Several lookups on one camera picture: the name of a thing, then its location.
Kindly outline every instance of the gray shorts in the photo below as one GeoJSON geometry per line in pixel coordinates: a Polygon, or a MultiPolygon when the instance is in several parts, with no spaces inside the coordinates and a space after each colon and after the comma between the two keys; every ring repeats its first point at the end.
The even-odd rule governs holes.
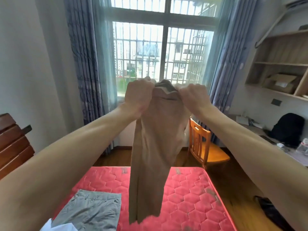
{"type": "Polygon", "coordinates": [[[79,231],[115,231],[121,210],[121,194],[79,190],[60,211],[52,227],[73,223],[79,231]]]}

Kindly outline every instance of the hexagon quilted pattern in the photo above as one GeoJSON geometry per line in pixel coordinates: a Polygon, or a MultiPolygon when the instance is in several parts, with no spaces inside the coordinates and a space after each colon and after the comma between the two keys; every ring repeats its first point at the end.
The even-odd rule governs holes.
{"type": "Polygon", "coordinates": [[[130,170],[130,167],[92,167],[75,185],[56,215],[79,189],[83,189],[122,194],[117,231],[236,230],[206,171],[199,167],[172,167],[164,187],[160,216],[150,216],[140,225],[137,222],[129,225],[130,170]]]}

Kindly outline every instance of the black bag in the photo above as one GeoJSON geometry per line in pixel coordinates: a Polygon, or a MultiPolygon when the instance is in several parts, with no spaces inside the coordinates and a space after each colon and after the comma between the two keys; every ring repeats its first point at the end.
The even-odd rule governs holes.
{"type": "Polygon", "coordinates": [[[283,115],[272,131],[267,135],[273,139],[279,140],[285,145],[297,147],[300,144],[300,137],[305,125],[305,119],[294,113],[283,115]]]}
{"type": "Polygon", "coordinates": [[[265,215],[283,231],[294,231],[268,198],[254,197],[260,204],[265,215]]]}

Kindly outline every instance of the building window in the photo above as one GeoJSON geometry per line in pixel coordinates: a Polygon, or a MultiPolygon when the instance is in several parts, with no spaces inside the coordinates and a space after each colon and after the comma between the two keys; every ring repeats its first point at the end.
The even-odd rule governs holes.
{"type": "Polygon", "coordinates": [[[172,83],[200,81],[221,6],[221,0],[111,0],[118,96],[124,96],[128,82],[145,75],[172,83]]]}

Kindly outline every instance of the shelf board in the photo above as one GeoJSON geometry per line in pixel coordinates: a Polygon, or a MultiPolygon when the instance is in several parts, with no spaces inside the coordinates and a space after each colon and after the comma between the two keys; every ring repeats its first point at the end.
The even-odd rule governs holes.
{"type": "Polygon", "coordinates": [[[275,90],[272,90],[272,89],[268,89],[268,88],[265,88],[265,87],[261,87],[259,84],[246,84],[246,85],[247,85],[247,86],[252,86],[252,87],[261,88],[261,89],[268,90],[268,91],[272,91],[272,92],[279,93],[279,94],[282,94],[282,95],[286,95],[286,96],[290,96],[290,97],[293,97],[293,98],[297,98],[297,99],[301,99],[301,100],[308,101],[308,99],[305,98],[305,97],[295,96],[295,95],[293,95],[293,94],[288,94],[288,93],[284,93],[284,92],[281,92],[281,91],[275,91],[275,90]]]}
{"type": "Polygon", "coordinates": [[[279,62],[255,62],[255,64],[263,64],[263,65],[279,65],[279,66],[308,66],[308,64],[279,63],[279,62]]]}
{"type": "Polygon", "coordinates": [[[293,32],[287,32],[279,35],[269,36],[267,39],[276,38],[276,37],[283,37],[283,36],[291,36],[291,35],[297,35],[297,34],[303,34],[308,33],[308,30],[301,30],[301,31],[293,31],[293,32]]]}

